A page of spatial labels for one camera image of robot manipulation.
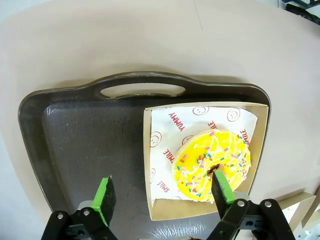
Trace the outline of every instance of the cardboard box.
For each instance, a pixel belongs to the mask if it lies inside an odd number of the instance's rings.
[[[302,192],[284,200],[278,201],[282,210],[292,207],[295,204],[299,204],[289,221],[289,226],[292,232],[294,232],[299,226],[310,206],[314,202],[315,198],[316,196],[313,194]]]
[[[152,207],[150,193],[150,135],[151,135],[151,111],[157,108],[167,107],[232,107],[245,109],[257,116],[257,122],[252,136],[249,150],[251,152],[251,168],[247,174],[247,178],[236,189],[237,192],[249,193],[260,162],[260,156],[266,134],[266,126],[268,119],[268,106],[259,103],[251,102],[197,102],[197,103],[182,103],[165,106],[157,106],[146,108],[143,117],[143,153],[144,153],[144,176],[146,197],[152,221],[181,219],[205,215],[217,212],[215,203],[209,202],[194,202],[190,200],[170,200],[156,199]]]
[[[302,219],[302,228],[304,230],[309,230],[313,226],[320,223],[320,209],[318,208],[320,204],[320,186],[315,192],[315,199],[309,208],[308,212]]]

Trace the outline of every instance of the donut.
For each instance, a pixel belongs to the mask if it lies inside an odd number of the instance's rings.
[[[250,151],[243,138],[214,129],[192,137],[179,149],[172,174],[185,196],[213,203],[212,171],[223,171],[234,191],[246,179],[250,166]]]

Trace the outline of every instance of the tray handle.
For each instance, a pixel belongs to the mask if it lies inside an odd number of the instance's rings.
[[[82,90],[90,92],[98,98],[121,98],[136,95],[176,97],[188,91],[194,92],[195,88],[197,89],[199,85],[203,84],[205,83],[174,73],[134,71],[100,78],[85,85]],[[132,86],[129,91],[118,93],[124,85]]]

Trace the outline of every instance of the table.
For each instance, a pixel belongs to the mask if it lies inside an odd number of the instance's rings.
[[[0,24],[0,130],[46,222],[51,211],[17,119],[27,94],[129,71],[252,83],[268,93],[272,110],[251,199],[314,193],[320,183],[319,45],[318,25],[253,0],[50,1]],[[213,215],[204,218],[215,225]],[[209,231],[199,218],[188,218],[159,222],[141,237],[202,238]]]

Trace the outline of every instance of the food wrapper paper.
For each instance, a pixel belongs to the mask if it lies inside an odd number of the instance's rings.
[[[174,181],[172,163],[180,147],[209,130],[226,130],[242,136],[249,145],[257,123],[251,112],[232,107],[177,106],[151,112],[150,193],[155,199],[190,200]]]

